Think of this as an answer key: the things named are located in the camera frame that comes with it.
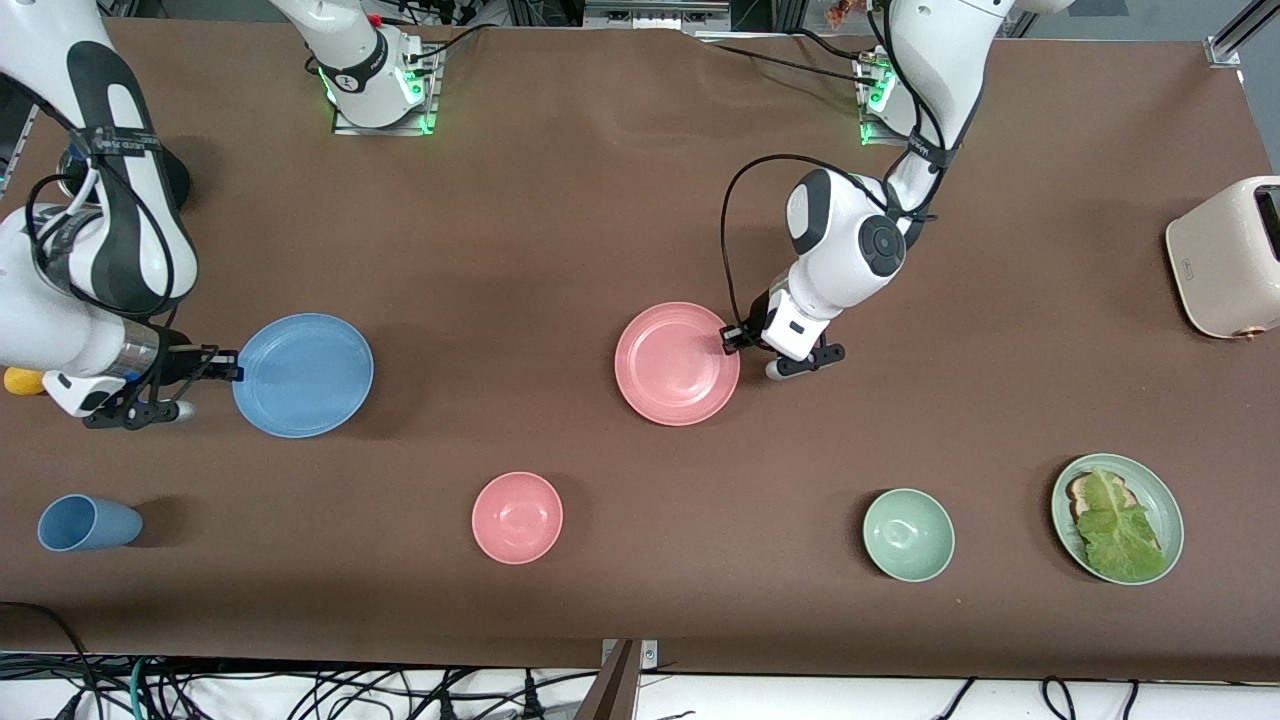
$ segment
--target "green bowl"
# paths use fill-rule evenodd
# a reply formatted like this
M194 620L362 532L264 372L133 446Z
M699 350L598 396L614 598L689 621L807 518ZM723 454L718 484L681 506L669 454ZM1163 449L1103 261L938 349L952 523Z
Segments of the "green bowl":
M923 583L942 574L956 550L947 511L918 489L891 489L876 498L863 520L872 561L897 580Z

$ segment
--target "cream toaster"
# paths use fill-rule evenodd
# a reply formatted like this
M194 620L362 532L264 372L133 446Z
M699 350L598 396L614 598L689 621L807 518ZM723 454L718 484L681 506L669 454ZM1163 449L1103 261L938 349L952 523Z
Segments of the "cream toaster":
M1245 338L1280 327L1280 177L1238 182L1165 231L1196 329Z

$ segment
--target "green plate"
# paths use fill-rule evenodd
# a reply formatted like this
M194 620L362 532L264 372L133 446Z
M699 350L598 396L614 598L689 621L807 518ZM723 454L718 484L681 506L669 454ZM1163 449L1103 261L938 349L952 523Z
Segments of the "green plate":
M1138 502L1147 509L1147 520L1151 523L1151 529L1156 532L1156 539L1160 541L1160 548L1165 551L1165 561L1167 562L1165 571L1160 575L1140 583L1129 583L1111 579L1089 568L1084 555L1084 538L1075 529L1075 518L1071 516L1071 497L1066 495L1066 488L1071 484L1071 480L1080 475L1087 475L1093 470L1107 470L1124 478L1125 487L1133 491ZM1174 569L1174 565L1178 564L1178 559L1183 556L1183 512L1178 509L1178 501L1174 500L1174 493L1169 492L1169 487L1155 473L1135 460L1102 452L1085 455L1071 462L1057 477L1057 483L1053 486L1053 497L1050 498L1050 511L1053 515L1053 529L1057 530L1059 539L1062 541L1062 546L1071 553L1071 557L1080 564L1080 568L1108 583L1120 585L1146 585L1155 583L1167 575Z

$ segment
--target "yellow object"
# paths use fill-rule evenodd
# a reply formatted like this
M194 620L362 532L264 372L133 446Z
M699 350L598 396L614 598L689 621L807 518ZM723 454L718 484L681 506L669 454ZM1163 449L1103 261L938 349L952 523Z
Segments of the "yellow object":
M38 370L9 368L4 372L4 388L12 395L40 395L45 392L44 378Z

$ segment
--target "plug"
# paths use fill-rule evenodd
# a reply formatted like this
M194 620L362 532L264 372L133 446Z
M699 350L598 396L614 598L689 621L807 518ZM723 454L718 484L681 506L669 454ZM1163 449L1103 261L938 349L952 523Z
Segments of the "plug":
M547 708L538 701L538 689L534 687L534 674L525 670L525 710L520 714L522 720L540 720L547 714Z
M440 694L440 720L458 720L458 714L453 711L453 698L449 691Z
M79 691L73 694L72 698L67 701L67 705L58 711L58 715L54 715L54 720L76 720L76 708L79 707L79 698L82 697L84 697L84 691Z

